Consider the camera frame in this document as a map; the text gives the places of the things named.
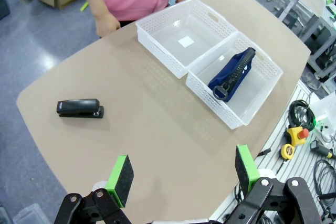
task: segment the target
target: white label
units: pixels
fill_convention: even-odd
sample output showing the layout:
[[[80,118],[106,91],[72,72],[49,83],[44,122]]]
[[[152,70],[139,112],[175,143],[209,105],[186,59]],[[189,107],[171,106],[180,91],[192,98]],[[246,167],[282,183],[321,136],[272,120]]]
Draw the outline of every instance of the white label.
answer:
[[[185,36],[183,39],[180,39],[178,41],[178,43],[180,43],[184,48],[190,46],[191,44],[194,43],[194,41],[192,39],[190,39],[189,36]]]

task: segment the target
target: yellow round object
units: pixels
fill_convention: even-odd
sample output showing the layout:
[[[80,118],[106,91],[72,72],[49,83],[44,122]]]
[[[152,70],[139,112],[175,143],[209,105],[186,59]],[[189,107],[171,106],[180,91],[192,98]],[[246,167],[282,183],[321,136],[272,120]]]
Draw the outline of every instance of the yellow round object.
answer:
[[[285,144],[282,148],[281,148],[281,156],[283,157],[283,159],[285,160],[291,160],[294,156],[294,151],[295,148],[290,145],[290,144]]]

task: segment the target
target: white plastic basket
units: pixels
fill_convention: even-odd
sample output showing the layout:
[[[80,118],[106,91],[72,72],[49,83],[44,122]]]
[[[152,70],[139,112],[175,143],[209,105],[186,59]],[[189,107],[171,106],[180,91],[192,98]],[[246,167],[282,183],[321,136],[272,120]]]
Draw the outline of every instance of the white plastic basket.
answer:
[[[237,31],[199,0],[187,0],[137,21],[138,40],[176,77]]]
[[[227,103],[216,99],[209,82],[237,53],[252,47],[252,68]],[[237,32],[211,50],[188,73],[186,85],[231,129],[247,125],[260,109],[282,75],[271,58],[244,34]]]

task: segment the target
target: screw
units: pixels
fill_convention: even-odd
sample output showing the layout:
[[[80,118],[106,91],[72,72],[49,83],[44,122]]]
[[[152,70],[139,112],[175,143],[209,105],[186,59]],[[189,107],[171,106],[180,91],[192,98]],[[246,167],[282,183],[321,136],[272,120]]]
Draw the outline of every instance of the screw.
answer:
[[[97,192],[96,194],[97,194],[97,197],[101,197],[101,196],[103,196],[103,192],[102,192],[102,191],[99,191],[99,192]]]
[[[299,185],[299,182],[297,180],[292,181],[292,186],[298,186],[298,185]]]
[[[269,181],[267,179],[263,179],[261,181],[261,185],[263,185],[263,186],[268,186],[268,184],[269,184]]]

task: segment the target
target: floor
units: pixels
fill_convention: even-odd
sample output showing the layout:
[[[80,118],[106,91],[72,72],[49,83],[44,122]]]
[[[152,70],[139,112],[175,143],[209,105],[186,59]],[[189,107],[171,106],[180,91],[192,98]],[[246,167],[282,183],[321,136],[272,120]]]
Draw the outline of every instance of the floor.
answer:
[[[15,102],[25,87],[98,36],[90,10],[80,11],[85,0],[62,10],[38,0],[7,1],[11,14],[0,20],[0,202],[12,216],[38,203],[54,221],[66,191],[38,151]],[[285,6],[281,0],[257,1],[273,13]]]

